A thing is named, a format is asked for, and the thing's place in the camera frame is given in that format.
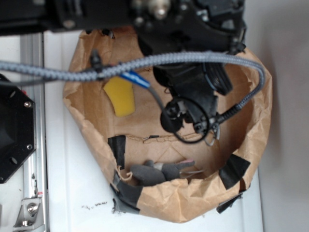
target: gray braided cable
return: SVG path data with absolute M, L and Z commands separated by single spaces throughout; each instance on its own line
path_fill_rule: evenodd
M 96 81 L 99 79 L 110 78 L 120 75 L 122 73 L 164 64 L 175 63 L 203 63 L 203 62 L 216 62 L 216 63 L 230 63 L 242 65 L 253 68 L 259 72 L 259 84 L 256 88 L 244 97 L 238 104 L 238 108 L 242 108 L 258 91 L 260 91 L 265 84 L 265 73 L 261 64 L 244 58 L 226 55 L 215 52 L 181 52 L 181 53 L 167 53 L 161 55 L 148 56 L 126 63 L 121 63 L 113 67 L 104 67 L 102 72 L 95 71 L 85 72 L 66 72 L 53 69 L 46 69 L 31 65 L 12 63 L 0 61 L 0 70 L 11 71 L 16 73 L 23 73 L 33 76 L 40 76 L 46 80 L 61 80 L 61 81 Z

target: cable clip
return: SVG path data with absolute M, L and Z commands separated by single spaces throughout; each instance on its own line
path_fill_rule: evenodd
M 91 67 L 97 72 L 101 73 L 103 69 L 102 59 L 98 53 L 98 50 L 93 49 L 90 56 Z

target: yellow sponge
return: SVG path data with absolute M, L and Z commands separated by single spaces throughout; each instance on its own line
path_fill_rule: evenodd
M 128 116 L 135 111 L 132 83 L 120 77 L 113 77 L 103 87 L 110 98 L 117 117 Z

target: white wall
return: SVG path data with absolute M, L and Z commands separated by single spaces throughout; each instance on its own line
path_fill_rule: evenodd
M 264 230 L 309 229 L 309 1 L 247 0 L 247 45 L 274 79 L 259 166 Z

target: brown paper bag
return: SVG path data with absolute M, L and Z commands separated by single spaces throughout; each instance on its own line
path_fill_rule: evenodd
M 89 67 L 92 49 L 97 49 L 104 64 L 116 64 L 143 55 L 137 36 L 131 27 L 113 30 L 114 38 L 99 30 L 80 35 L 70 70 L 77 72 Z M 249 50 L 239 56 L 260 62 Z M 226 97 L 219 96 L 218 112 L 222 113 L 239 102 L 258 82 L 258 73 L 249 68 L 226 65 L 233 84 L 233 91 Z M 138 70 L 167 103 L 171 96 L 164 93 L 153 76 L 152 68 Z M 113 183 L 119 176 L 128 186 L 133 185 L 129 175 L 132 164 L 155 162 L 179 162 L 194 159 L 191 170 L 204 170 L 193 179 L 175 179 L 153 187 L 139 188 L 139 197 L 134 207 L 139 213 L 173 222 L 186 222 L 217 207 L 249 188 L 253 175 L 267 144 L 272 107 L 272 80 L 266 71 L 266 85 L 240 113 L 221 125 L 221 138 L 212 147 L 199 143 L 185 145 L 161 128 L 160 109 L 152 96 L 144 89 L 133 86 L 136 111 L 126 117 L 116 117 L 113 107 L 102 89 L 103 82 L 67 83 L 64 88 L 64 103 L 79 126 L 89 149 L 96 158 L 105 177 Z M 126 136 L 125 164 L 120 171 L 107 141 L 118 135 Z M 158 138 L 145 140 L 150 135 Z M 181 132 L 184 138 L 194 137 L 192 128 Z M 231 154 L 251 164 L 244 176 L 226 189 L 220 170 Z

